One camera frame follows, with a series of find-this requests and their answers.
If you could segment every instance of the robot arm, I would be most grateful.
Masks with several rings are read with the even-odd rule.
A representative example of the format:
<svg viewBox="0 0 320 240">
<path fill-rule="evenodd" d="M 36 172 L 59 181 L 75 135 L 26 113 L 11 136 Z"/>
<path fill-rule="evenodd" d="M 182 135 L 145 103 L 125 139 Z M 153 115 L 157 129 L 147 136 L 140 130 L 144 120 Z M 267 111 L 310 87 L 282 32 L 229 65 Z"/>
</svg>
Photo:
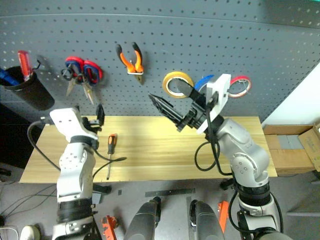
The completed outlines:
<svg viewBox="0 0 320 240">
<path fill-rule="evenodd" d="M 94 150 L 99 146 L 97 131 L 105 117 L 101 105 L 97 108 L 97 114 L 97 120 L 88 121 L 80 116 L 76 108 L 50 112 L 58 131 L 69 142 L 59 159 L 57 224 L 53 227 L 53 240 L 99 239 L 92 210 L 92 172 L 96 163 Z"/>
<path fill-rule="evenodd" d="M 239 227 L 235 227 L 241 232 L 243 239 L 251 239 L 259 234 L 279 232 L 281 225 L 277 218 L 275 199 L 270 193 L 266 170 L 269 165 L 267 152 L 252 140 L 241 125 L 219 115 L 228 100 L 230 79 L 229 74 L 223 74 L 215 82 L 209 81 L 206 97 L 184 81 L 179 81 L 179 90 L 193 100 L 191 109 L 184 117 L 163 98 L 152 94 L 149 94 L 149 97 L 158 110 L 175 123 L 178 131 L 188 125 L 196 128 L 198 134 L 205 132 L 207 139 L 209 130 L 206 110 L 210 108 L 210 129 L 220 145 L 221 152 L 230 162 L 238 192 L 235 197 L 238 198 L 240 207 Z"/>
</svg>

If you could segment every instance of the white sneaker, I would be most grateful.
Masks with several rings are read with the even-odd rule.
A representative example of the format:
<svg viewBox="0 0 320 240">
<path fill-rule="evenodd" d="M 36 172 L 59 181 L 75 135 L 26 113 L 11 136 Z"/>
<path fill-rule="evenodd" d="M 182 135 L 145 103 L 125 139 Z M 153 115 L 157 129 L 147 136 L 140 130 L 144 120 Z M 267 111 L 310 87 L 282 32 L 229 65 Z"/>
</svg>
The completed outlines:
<svg viewBox="0 0 320 240">
<path fill-rule="evenodd" d="M 24 226 L 20 234 L 20 240 L 40 240 L 40 232 L 33 225 Z"/>
</svg>

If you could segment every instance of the cardboard box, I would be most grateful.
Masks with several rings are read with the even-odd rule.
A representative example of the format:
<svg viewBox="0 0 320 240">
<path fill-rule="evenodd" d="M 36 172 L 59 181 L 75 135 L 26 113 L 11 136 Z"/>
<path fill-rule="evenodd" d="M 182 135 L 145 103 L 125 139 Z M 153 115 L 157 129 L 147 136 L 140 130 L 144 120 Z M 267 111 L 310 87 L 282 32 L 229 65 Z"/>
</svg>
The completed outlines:
<svg viewBox="0 0 320 240">
<path fill-rule="evenodd" d="M 278 175 L 302 174 L 315 170 L 313 162 L 304 149 L 284 149 L 279 138 L 283 135 L 300 135 L 312 128 L 313 125 L 265 126 L 263 132 Z"/>
<path fill-rule="evenodd" d="M 314 132 L 316 133 L 316 135 L 318 136 L 318 138 L 320 139 L 320 121 L 313 124 L 312 128 L 313 128 Z"/>
<path fill-rule="evenodd" d="M 320 172 L 320 137 L 317 124 L 312 129 L 299 136 L 306 153 L 310 157 L 315 169 Z"/>
</svg>

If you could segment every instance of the scissors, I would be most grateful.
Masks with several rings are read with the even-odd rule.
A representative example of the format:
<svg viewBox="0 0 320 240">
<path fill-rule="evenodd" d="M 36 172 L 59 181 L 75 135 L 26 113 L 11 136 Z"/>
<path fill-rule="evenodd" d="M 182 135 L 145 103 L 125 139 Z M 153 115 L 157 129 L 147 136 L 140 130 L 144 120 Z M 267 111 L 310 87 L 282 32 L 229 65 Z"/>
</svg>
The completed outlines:
<svg viewBox="0 0 320 240">
<path fill-rule="evenodd" d="M 83 60 L 78 56 L 68 56 L 65 59 L 65 68 L 61 75 L 69 81 L 66 96 L 68 96 L 76 84 L 82 85 L 85 96 L 94 104 L 92 86 L 95 86 L 102 78 L 102 69 L 93 61 Z"/>
</svg>

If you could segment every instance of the red tape roll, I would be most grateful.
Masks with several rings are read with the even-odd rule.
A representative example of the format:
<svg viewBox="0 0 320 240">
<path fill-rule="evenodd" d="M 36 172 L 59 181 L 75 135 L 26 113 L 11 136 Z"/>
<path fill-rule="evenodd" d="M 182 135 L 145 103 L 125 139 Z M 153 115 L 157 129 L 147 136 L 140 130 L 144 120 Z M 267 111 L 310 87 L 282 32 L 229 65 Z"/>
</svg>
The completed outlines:
<svg viewBox="0 0 320 240">
<path fill-rule="evenodd" d="M 242 75 L 242 76 L 236 76 L 234 77 L 233 79 L 231 79 L 230 81 L 230 87 L 232 86 L 232 84 L 235 84 L 236 82 L 248 82 L 248 86 L 241 92 L 238 92 L 238 93 L 229 93 L 228 96 L 230 98 L 233 98 L 233 99 L 237 99 L 237 98 L 241 98 L 243 97 L 244 95 L 247 94 L 247 92 L 249 92 L 249 90 L 251 89 L 252 87 L 252 83 L 251 83 L 251 80 L 248 76 L 245 76 L 245 75 Z"/>
</svg>

